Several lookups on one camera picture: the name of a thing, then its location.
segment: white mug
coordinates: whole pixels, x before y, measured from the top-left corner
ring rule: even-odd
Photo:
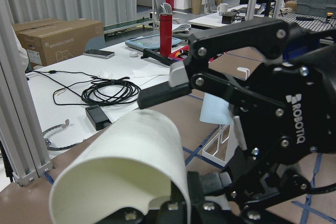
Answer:
[[[221,3],[217,6],[217,11],[220,16],[224,16],[225,13],[227,13],[227,10],[229,9],[229,4]]]

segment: red thermos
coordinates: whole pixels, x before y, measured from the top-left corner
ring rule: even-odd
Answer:
[[[164,57],[172,52],[172,22],[171,14],[161,14],[160,16],[160,54]]]

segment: white desk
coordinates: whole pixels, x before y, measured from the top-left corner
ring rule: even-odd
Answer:
[[[66,61],[56,63],[51,66],[47,66],[39,69],[39,71],[49,70],[63,70],[63,71],[82,71],[88,74],[98,76],[102,70],[108,70],[112,74],[112,79],[119,79],[125,76],[132,77],[132,70],[141,69],[145,66],[159,66],[149,61],[140,59],[142,55],[139,52],[139,56],[131,58],[129,56],[130,51],[134,51],[127,47],[124,43],[120,43],[105,50],[114,51],[115,56],[110,59],[100,59],[91,56],[78,56]],[[55,80],[61,82],[64,85],[70,85],[78,81],[86,81],[90,78],[82,74],[68,74],[68,73],[56,73],[47,74]],[[60,89],[61,86],[52,80],[38,74],[29,73],[28,85],[33,97],[37,116],[41,125],[42,131],[64,123],[66,119],[69,119],[70,124],[65,129],[57,129],[48,133],[46,137],[53,143],[55,147],[68,146],[73,143],[82,142],[97,133],[95,128],[86,116],[85,105],[67,105],[59,106],[55,105],[53,101],[53,92]],[[141,89],[147,88],[168,80],[168,76],[142,77],[132,78],[131,81],[139,85]],[[78,84],[71,87],[77,93],[80,93],[89,87],[89,84]],[[76,96],[70,91],[65,91],[56,96],[59,103],[83,103],[80,97]],[[127,112],[130,112],[138,107],[137,102],[125,105],[107,106],[102,107],[103,111],[109,117],[111,122],[116,121],[119,117]],[[50,157],[53,158],[59,155],[60,151],[50,152]]]
[[[247,7],[247,5],[238,5],[236,7],[230,8],[228,11],[232,10],[238,10],[242,7]],[[202,16],[199,18],[194,18],[191,20],[188,20],[190,24],[192,24],[193,27],[204,27],[204,28],[216,28],[216,27],[222,27],[227,26],[227,24],[222,24],[222,16],[219,16],[218,13],[212,13],[206,16]]]

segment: light blue paper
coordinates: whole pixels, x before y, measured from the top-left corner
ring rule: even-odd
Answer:
[[[205,93],[199,120],[205,123],[232,124],[229,103],[222,98]]]

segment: bolt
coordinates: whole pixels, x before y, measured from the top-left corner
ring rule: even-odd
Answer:
[[[280,30],[277,31],[277,38],[278,39],[283,39],[283,38],[285,38],[285,36],[286,36],[286,31],[285,30],[280,29]]]
[[[317,147],[312,146],[312,147],[309,148],[309,150],[310,150],[311,153],[315,153],[315,152],[317,152]]]
[[[281,70],[282,70],[281,67],[277,67],[277,68],[274,68],[274,69],[273,69],[274,72],[280,72]]]
[[[125,220],[135,220],[137,217],[137,213],[134,212],[126,212],[125,213]]]
[[[282,140],[282,142],[281,142],[281,147],[283,147],[283,148],[287,148],[288,145],[289,145],[289,141],[288,141],[288,140]]]
[[[248,112],[248,109],[243,108],[243,107],[240,107],[240,110],[243,111],[243,112]]]
[[[252,151],[251,151],[252,155],[258,156],[259,154],[259,149],[257,147],[255,147]]]
[[[307,75],[309,74],[309,70],[308,70],[308,68],[307,68],[306,66],[302,66],[302,67],[300,68],[300,74],[301,74],[302,76],[307,76]]]
[[[277,117],[279,117],[279,118],[282,117],[283,114],[284,114],[283,109],[277,109],[277,110],[275,111],[275,115],[276,115]]]
[[[233,191],[233,192],[231,193],[231,197],[233,197],[233,198],[236,198],[236,197],[237,197],[237,193],[236,193],[236,191]]]
[[[175,211],[175,210],[178,210],[178,203],[177,203],[177,202],[169,203],[169,204],[168,204],[168,210],[169,210],[169,211]]]
[[[197,86],[202,86],[203,84],[204,84],[204,79],[201,78],[201,77],[198,77],[198,78],[196,79],[196,85],[197,85]]]
[[[260,220],[261,219],[260,213],[258,211],[255,211],[255,210],[247,211],[247,217],[250,220]]]
[[[282,63],[282,65],[285,66],[285,67],[293,67],[294,66],[293,64],[291,64],[289,62],[284,62],[284,63]]]
[[[302,185],[300,186],[300,189],[301,189],[301,190],[306,190],[307,187],[308,187],[307,184],[302,184]]]
[[[204,47],[201,47],[199,50],[198,50],[198,55],[199,56],[205,56],[206,55],[206,49]]]
[[[215,210],[215,204],[213,202],[206,202],[203,204],[203,209],[207,211]]]

